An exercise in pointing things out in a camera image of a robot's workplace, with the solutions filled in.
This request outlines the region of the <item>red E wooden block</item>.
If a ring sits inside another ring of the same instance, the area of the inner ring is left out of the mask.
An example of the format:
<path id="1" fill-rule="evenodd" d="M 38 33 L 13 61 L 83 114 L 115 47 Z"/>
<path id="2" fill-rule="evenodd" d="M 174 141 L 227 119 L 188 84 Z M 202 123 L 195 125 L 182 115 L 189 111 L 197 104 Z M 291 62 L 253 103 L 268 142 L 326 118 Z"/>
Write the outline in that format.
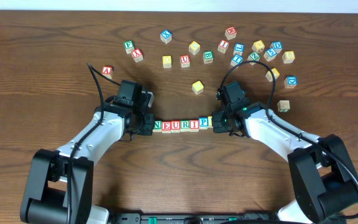
<path id="1" fill-rule="evenodd" d="M 162 133 L 171 133 L 171 122 L 170 121 L 162 121 Z"/>

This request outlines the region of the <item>green R wooden block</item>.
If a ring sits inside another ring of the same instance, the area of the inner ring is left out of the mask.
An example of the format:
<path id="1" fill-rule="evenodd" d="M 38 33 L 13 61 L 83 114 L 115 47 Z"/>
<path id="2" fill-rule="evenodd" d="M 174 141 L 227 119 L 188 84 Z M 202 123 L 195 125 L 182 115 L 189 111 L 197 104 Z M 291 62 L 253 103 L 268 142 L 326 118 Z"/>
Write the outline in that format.
<path id="1" fill-rule="evenodd" d="M 180 131 L 187 132 L 190 130 L 190 121 L 189 120 L 181 120 L 180 121 Z"/>

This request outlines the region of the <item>green N wooden block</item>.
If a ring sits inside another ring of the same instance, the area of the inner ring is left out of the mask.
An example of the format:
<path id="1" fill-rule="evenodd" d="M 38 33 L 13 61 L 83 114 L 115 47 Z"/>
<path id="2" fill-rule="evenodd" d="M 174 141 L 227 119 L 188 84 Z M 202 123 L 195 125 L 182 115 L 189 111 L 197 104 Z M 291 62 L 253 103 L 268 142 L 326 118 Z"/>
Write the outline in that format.
<path id="1" fill-rule="evenodd" d="M 153 132 L 161 132 L 162 131 L 162 121 L 154 121 Z"/>

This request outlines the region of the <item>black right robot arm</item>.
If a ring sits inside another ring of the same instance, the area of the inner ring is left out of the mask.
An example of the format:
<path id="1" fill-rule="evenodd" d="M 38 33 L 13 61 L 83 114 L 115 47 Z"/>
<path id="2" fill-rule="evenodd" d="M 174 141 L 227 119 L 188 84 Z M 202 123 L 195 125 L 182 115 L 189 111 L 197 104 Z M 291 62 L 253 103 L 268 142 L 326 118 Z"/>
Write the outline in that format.
<path id="1" fill-rule="evenodd" d="M 213 112 L 215 133 L 259 141 L 288 162 L 295 199 L 277 212 L 280 221 L 338 221 L 358 203 L 358 175 L 341 138 L 306 133 L 262 103 L 250 103 L 238 82 L 218 88 L 217 98 L 223 108 Z"/>

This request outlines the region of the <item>yellow S wooden block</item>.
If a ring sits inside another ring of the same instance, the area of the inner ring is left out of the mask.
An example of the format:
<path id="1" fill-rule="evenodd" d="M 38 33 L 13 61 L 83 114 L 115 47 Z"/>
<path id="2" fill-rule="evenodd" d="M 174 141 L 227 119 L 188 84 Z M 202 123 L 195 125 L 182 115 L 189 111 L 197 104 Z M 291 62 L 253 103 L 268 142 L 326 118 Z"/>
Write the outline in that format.
<path id="1" fill-rule="evenodd" d="M 213 117 L 208 116 L 208 128 L 213 128 Z"/>

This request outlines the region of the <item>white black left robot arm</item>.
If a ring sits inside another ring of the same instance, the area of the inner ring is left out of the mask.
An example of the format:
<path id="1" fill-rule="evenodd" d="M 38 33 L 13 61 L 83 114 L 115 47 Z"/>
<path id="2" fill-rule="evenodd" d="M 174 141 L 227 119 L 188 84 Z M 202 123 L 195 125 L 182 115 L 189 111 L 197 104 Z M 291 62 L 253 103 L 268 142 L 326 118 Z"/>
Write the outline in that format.
<path id="1" fill-rule="evenodd" d="M 32 158 L 20 219 L 24 223 L 110 223 L 107 208 L 92 203 L 94 167 L 125 134 L 152 135 L 154 94 L 124 80 L 118 94 L 96 107 L 89 124 L 54 151 Z"/>

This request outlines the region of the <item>blue P wooden block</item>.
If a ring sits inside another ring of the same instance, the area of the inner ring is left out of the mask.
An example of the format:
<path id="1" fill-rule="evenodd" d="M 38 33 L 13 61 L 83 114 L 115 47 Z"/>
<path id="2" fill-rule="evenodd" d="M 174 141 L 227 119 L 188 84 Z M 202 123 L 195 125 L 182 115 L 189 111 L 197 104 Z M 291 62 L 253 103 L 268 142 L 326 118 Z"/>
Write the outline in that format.
<path id="1" fill-rule="evenodd" d="M 198 121 L 199 121 L 199 129 L 208 129 L 209 128 L 208 117 L 200 117 Z"/>

